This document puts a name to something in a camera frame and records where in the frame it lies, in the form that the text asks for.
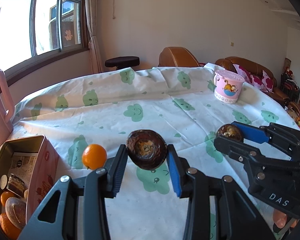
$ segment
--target window pane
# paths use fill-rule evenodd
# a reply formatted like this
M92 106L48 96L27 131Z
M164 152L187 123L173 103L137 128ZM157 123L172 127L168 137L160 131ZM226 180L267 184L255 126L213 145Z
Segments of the window pane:
M6 0L0 11L0 68L8 68L31 58L31 0Z
M36 51L42 53L58 49L57 0L37 0L35 5Z
M62 0L61 37L64 47L80 43L78 9L78 3Z

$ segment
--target window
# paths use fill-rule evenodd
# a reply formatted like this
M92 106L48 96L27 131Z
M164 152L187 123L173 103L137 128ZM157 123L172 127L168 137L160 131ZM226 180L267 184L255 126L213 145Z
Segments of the window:
M82 0L6 0L0 9L0 68L7 79L83 48Z

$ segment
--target window sill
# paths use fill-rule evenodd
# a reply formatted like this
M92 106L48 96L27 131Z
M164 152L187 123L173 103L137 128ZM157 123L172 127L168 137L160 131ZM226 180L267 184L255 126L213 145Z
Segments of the window sill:
M52 58L43 59L42 61L36 62L32 65L29 65L26 69L7 77L7 84L8 84L8 86L11 86L15 82L17 82L20 79L24 78L26 75L29 75L30 73L32 73L32 72L48 65L48 64L51 64L51 63L53 63L57 60L60 60L60 59L63 59L65 57L69 57L71 55L74 55L74 54L77 54L77 53L80 53L80 52L84 52L84 51L87 51L87 50L89 50L89 49L88 48L74 49L74 50L70 50L70 51L67 51L67 52L64 52L64 53L57 54L56 56L54 56Z

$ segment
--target small orange fruit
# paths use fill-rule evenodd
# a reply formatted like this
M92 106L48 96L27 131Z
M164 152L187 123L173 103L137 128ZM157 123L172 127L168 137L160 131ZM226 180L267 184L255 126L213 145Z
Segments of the small orange fruit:
M98 144L90 144L82 154L82 163L88 169L101 168L107 160L106 150Z
M19 228L16 228L11 221L9 220L6 213L0 214L0 225L2 231L7 235L11 240L17 240L18 236L21 233Z
M15 197L15 196L16 195L11 191L8 191L8 190L4 191L0 196L0 201L1 201L2 206L4 206L4 207L6 206L6 201L8 198Z

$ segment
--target box of fruit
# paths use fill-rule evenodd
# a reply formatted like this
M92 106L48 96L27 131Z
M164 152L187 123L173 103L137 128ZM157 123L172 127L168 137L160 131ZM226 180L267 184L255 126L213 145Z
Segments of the box of fruit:
M6 141L0 150L0 227L16 239L52 188L59 155L44 135Z

